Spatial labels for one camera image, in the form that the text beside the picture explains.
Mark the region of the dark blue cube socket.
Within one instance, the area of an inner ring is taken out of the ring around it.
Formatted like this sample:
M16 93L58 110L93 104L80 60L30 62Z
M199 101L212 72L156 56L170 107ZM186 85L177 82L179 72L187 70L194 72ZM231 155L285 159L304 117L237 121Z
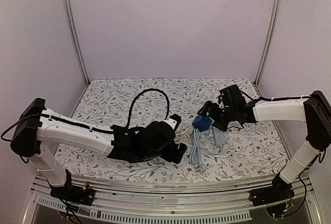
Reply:
M207 131L212 125L212 119L209 116L198 115L192 122L194 128L198 129L199 132Z

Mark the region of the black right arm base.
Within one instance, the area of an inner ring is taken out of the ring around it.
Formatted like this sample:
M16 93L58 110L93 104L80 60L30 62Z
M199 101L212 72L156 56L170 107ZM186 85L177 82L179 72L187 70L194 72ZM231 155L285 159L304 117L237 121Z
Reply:
M249 192L248 200L253 206L270 204L294 197L292 184L287 184L278 173L272 180L272 185L263 187Z

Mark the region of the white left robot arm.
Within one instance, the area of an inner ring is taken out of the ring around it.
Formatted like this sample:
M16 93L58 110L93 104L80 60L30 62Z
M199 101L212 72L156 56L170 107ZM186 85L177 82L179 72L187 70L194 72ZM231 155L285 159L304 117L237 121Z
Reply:
M45 102L36 98L21 114L14 125L10 147L17 155L28 158L65 200L73 200L77 189L69 183L69 174L56 161L46 142L83 148L128 163L160 157L179 164L187 150L185 144L175 142L181 122L176 114L146 127L99 127L62 116L46 108Z

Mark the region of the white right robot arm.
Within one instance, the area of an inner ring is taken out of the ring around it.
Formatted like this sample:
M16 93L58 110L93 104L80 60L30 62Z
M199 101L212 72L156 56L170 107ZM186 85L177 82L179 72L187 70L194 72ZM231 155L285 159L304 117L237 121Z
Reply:
M217 101L206 101L192 125L200 132L212 126L226 132L233 122L238 123L240 128L245 124L262 122L273 122L279 127L288 124L298 128L288 137L303 138L301 144L296 144L297 150L291 159L278 173L280 181L269 187L267 196L271 201L279 201L286 195L286 184L309 169L319 154L330 146L330 103L320 90L308 95L254 98L233 84L219 91Z

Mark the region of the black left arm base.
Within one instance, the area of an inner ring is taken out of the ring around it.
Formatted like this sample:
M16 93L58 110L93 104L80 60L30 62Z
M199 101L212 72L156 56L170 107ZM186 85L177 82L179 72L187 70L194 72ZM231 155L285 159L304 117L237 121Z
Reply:
M72 176L68 169L65 170L65 173L64 186L49 184L51 188L50 195L63 201L92 206L96 192L90 188L89 182L86 182L83 186L75 186L72 184Z

